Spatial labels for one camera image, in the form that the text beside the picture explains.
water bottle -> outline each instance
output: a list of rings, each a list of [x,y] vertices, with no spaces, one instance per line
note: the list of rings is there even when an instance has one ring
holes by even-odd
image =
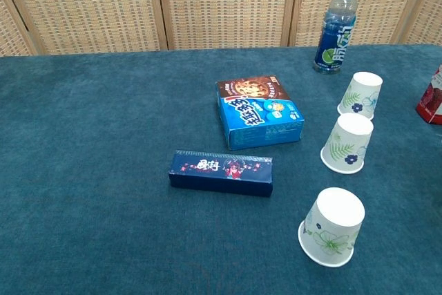
[[[356,0],[331,0],[314,60],[321,73],[337,73],[343,63],[356,21]]]

red package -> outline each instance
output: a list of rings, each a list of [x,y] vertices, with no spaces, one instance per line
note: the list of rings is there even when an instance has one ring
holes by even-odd
[[[416,107],[417,113],[430,124],[442,124],[442,64]]]

table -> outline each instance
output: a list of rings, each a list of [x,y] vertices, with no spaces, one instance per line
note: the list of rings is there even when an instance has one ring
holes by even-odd
[[[315,48],[0,58],[0,293],[440,294],[442,126],[414,110],[442,62],[432,45],[351,46],[337,75]],[[353,73],[383,87],[365,166],[319,152]],[[270,198],[170,186],[176,149],[228,153],[215,81],[275,74],[305,116],[273,157]],[[318,193],[364,203],[338,269],[300,248]]]

paper cup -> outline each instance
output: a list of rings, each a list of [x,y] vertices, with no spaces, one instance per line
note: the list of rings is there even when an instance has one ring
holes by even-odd
[[[299,225],[300,246],[320,265],[343,266],[353,256],[364,217],[364,205],[353,193],[335,187],[324,189]]]
[[[325,166],[338,173],[359,172],[364,166],[365,152],[372,131],[372,122],[363,115],[340,115],[320,151],[321,160]]]
[[[338,105],[339,114],[358,113],[370,120],[373,119],[382,82],[376,74],[355,73]]]

blue label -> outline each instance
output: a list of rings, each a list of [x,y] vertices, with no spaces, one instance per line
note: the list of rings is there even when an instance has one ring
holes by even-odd
[[[340,68],[352,37],[353,26],[354,22],[348,26],[340,26],[338,29],[328,29],[325,24],[316,52],[315,64],[325,69]]]

